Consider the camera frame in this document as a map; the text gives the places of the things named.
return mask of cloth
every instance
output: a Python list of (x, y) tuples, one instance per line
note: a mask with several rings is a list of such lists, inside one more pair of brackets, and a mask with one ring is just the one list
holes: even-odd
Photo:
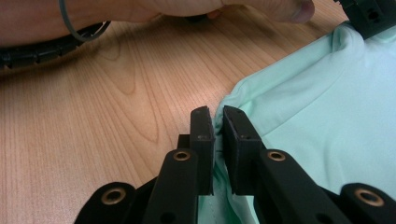
[(321, 187), (360, 182), (396, 199), (396, 27), (363, 40), (348, 23), (241, 80), (219, 105), (215, 196), (199, 223), (256, 223), (251, 198), (231, 194), (222, 108), (247, 113), (268, 148), (282, 149)]

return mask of human hand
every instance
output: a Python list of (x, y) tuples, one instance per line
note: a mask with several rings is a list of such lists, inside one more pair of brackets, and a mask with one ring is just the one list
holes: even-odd
[(149, 21), (159, 14), (187, 17), (207, 14), (215, 18), (229, 5), (249, 5), (264, 12), (273, 21), (306, 22), (313, 16), (312, 0), (120, 0), (114, 21)]

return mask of finger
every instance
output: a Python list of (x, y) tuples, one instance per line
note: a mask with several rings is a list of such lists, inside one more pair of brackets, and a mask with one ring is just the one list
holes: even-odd
[(314, 15), (312, 0), (223, 0), (224, 4), (245, 4), (264, 12), (273, 21), (303, 23)]

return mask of wooden table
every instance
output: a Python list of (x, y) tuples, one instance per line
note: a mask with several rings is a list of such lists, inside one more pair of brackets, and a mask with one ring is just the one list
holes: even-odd
[(0, 223), (72, 223), (95, 190), (140, 187), (233, 86), (331, 32), (341, 6), (316, 1), (306, 24), (238, 7), (213, 21), (113, 22), (52, 63), (0, 73)]

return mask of skin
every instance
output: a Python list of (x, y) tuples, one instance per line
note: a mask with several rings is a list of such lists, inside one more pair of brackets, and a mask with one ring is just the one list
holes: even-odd
[[(164, 14), (187, 17), (219, 16), (228, 5), (249, 5), (274, 21), (309, 21), (315, 7), (311, 0), (65, 0), (75, 29), (100, 21), (147, 22)], [(33, 44), (69, 35), (57, 0), (2, 0), (0, 48)]]

